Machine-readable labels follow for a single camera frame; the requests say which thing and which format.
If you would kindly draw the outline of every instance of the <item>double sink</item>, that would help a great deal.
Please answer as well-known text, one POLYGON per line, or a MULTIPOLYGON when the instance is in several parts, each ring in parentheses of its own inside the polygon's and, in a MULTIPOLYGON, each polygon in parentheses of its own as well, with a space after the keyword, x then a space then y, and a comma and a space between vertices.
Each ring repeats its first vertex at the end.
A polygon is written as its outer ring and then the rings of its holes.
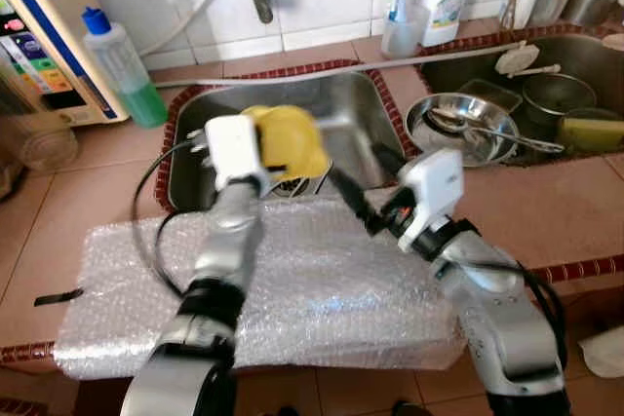
MULTIPOLYGON (((589 85, 597 97, 599 107, 624 116, 624 54, 603 46, 600 39, 565 34, 530 39, 540 50, 531 68, 558 63, 560 73, 570 75, 589 85)), ((523 83, 527 77, 507 78, 494 69, 500 54, 460 58, 445 62, 433 62, 420 69, 433 93, 456 92, 473 79, 482 79, 522 96, 523 83)), ((554 141, 556 127, 535 124, 527 115, 528 104, 523 102, 511 116, 520 133, 531 138, 554 141)), ((508 161, 511 165, 532 165, 559 158, 519 148, 517 156, 508 161)))
MULTIPOLYGON (((559 63, 562 73, 590 85, 598 105, 624 115, 624 55, 602 46, 593 37, 567 34, 530 41, 541 51, 535 67, 559 63)), ((421 73, 434 93, 455 92, 464 84, 480 78, 522 94, 523 79, 509 80, 494 70, 499 54, 432 62, 422 66, 421 73)), ((333 163, 345 170, 365 189, 390 182, 371 152, 380 142, 402 152, 399 138, 386 115, 381 96, 366 74, 345 73, 331 77, 282 85, 260 85, 211 90, 189 100, 178 113, 175 142, 202 128, 217 116, 237 114, 254 106, 295 105, 308 111, 317 121, 327 152, 333 163)), ((512 117, 526 136, 550 139, 554 130, 536 126, 521 105, 512 117)), ((214 198, 215 173, 202 166, 203 156, 178 152, 172 160, 169 199, 179 210, 208 208, 214 198)), ((519 152, 512 163, 534 164, 544 157, 519 152)), ((290 197, 331 192, 332 186, 322 180, 282 184, 275 196, 290 197)))

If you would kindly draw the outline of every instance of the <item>brown tile counter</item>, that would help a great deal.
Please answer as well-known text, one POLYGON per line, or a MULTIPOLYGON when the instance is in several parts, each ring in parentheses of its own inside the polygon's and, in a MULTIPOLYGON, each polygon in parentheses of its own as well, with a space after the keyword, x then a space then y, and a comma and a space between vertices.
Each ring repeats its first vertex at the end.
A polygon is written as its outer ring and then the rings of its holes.
MULTIPOLYGON (((460 34, 482 35, 495 24, 476 20, 460 34)), ((154 79, 220 77, 335 58, 382 60, 379 37, 311 50, 183 67, 154 79)), ((402 113, 426 88, 413 67, 381 71, 402 113)), ((171 99, 179 90, 166 90, 171 99)), ((34 298, 76 287, 88 229, 129 219, 137 182, 159 154, 162 129, 132 123, 76 130, 81 153, 55 174, 30 174, 21 190, 0 204, 0 364, 30 371, 54 367, 50 359, 66 304, 33 307, 34 298)), ((457 214, 467 216, 490 242, 528 268, 608 257, 624 252, 624 157, 550 166, 468 170, 457 214)), ((162 213, 148 187, 141 213, 162 213)), ((576 280, 564 293, 624 284, 624 274, 576 280)))

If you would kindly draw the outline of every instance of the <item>metal pot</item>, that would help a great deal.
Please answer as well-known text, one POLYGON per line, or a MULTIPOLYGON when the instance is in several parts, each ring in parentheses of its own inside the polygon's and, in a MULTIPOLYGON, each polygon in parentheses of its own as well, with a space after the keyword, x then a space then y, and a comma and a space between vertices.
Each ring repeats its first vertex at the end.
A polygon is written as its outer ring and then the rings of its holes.
POLYGON ((608 18, 615 0, 568 0, 562 19, 579 26, 598 26, 608 18))
POLYGON ((569 111, 597 104, 596 93, 589 85, 563 73, 542 73, 527 78, 523 97, 531 121, 553 128, 569 111))

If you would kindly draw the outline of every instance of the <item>black cable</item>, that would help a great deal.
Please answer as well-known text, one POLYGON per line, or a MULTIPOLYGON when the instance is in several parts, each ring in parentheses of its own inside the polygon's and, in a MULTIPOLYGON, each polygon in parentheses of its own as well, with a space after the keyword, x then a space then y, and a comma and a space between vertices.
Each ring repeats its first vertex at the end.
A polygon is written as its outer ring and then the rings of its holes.
POLYGON ((177 297, 182 297, 182 290, 174 283, 171 276, 162 265, 161 261, 155 261, 154 255, 151 255, 145 246, 143 237, 140 233, 138 226, 138 197, 140 196, 147 179, 158 168, 158 166, 167 158, 169 158, 175 151, 191 146, 193 142, 191 140, 184 140, 163 153, 158 157, 151 166, 147 169, 143 177, 141 178, 138 186, 136 187, 135 194, 133 196, 132 204, 130 207, 130 220, 132 222, 133 240, 135 242, 136 250, 138 250, 138 256, 145 265, 145 267, 156 275, 156 277, 177 297))
POLYGON ((474 268, 482 268, 487 270, 497 270, 502 272, 511 272, 518 275, 522 275, 526 281, 531 292, 534 294, 537 303, 539 304, 546 321, 549 323, 555 335, 557 342, 557 354, 559 355, 559 361, 562 365, 562 369, 566 369, 567 366, 567 344, 566 344, 566 311, 564 305, 557 294, 557 291, 553 289, 547 282, 534 275, 527 270, 522 264, 519 266, 501 265, 497 263, 462 263, 463 266, 469 266, 474 268), (546 295, 553 304, 551 309, 548 301, 542 294, 542 290, 546 292, 546 295))
POLYGON ((174 219, 176 216, 188 213, 189 211, 174 211, 169 213, 165 218, 160 222, 158 226, 158 230, 156 231, 156 235, 154 236, 154 259, 153 264, 157 270, 163 271, 170 278, 171 274, 167 273, 165 269, 165 259, 163 258, 163 252, 161 249, 161 242, 163 241, 163 233, 165 231, 165 227, 169 224, 169 222, 174 219))

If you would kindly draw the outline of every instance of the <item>pipe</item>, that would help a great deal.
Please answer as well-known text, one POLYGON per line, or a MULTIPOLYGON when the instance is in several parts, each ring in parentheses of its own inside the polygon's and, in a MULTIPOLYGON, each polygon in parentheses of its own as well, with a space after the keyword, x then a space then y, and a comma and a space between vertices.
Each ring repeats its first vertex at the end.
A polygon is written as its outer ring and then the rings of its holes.
POLYGON ((439 62, 442 60, 453 60, 454 58, 477 57, 487 54, 496 54, 518 49, 522 43, 511 43, 492 48, 478 49, 476 51, 464 51, 460 53, 439 54, 436 56, 400 58, 397 60, 387 60, 384 62, 359 63, 346 67, 333 68, 331 70, 321 70, 319 72, 303 73, 289 77, 279 78, 198 78, 187 80, 172 80, 170 82, 155 83, 156 88, 190 87, 193 85, 213 85, 213 86, 251 86, 251 85, 280 85, 284 83, 296 83, 315 78, 331 77, 340 73, 364 72, 366 70, 384 69, 393 67, 403 67, 406 65, 418 65, 422 63, 439 62))

